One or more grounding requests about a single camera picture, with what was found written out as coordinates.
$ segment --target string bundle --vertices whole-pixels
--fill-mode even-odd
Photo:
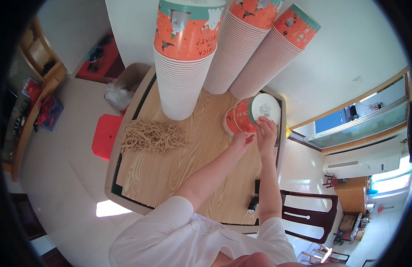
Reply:
[[[174,123],[155,120],[132,120],[123,129],[120,152],[149,152],[166,156],[170,151],[184,147],[181,129]]]

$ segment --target hand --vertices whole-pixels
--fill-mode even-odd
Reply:
[[[250,136],[246,131],[238,131],[233,136],[232,146],[241,149],[242,153],[246,152],[248,146],[250,146],[255,138]]]
[[[277,127],[273,120],[259,117],[255,124],[258,150],[261,157],[274,157],[273,150],[277,140]]]

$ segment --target clothing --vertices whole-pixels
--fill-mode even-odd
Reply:
[[[278,217],[265,221],[252,238],[193,213],[186,198],[169,198],[116,238],[111,266],[210,267],[220,251],[231,259],[264,252],[276,264],[297,261]]]

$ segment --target plastic basket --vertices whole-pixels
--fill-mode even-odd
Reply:
[[[64,110],[64,107],[57,99],[53,98],[53,100],[53,106],[49,110],[47,119],[42,124],[42,128],[49,131],[53,131],[53,128],[55,127],[55,124],[58,121],[58,118],[61,115],[62,110]]]

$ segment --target standing air conditioner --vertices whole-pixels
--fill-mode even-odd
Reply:
[[[398,138],[379,144],[327,155],[323,170],[338,179],[380,174],[399,168],[401,145]]]

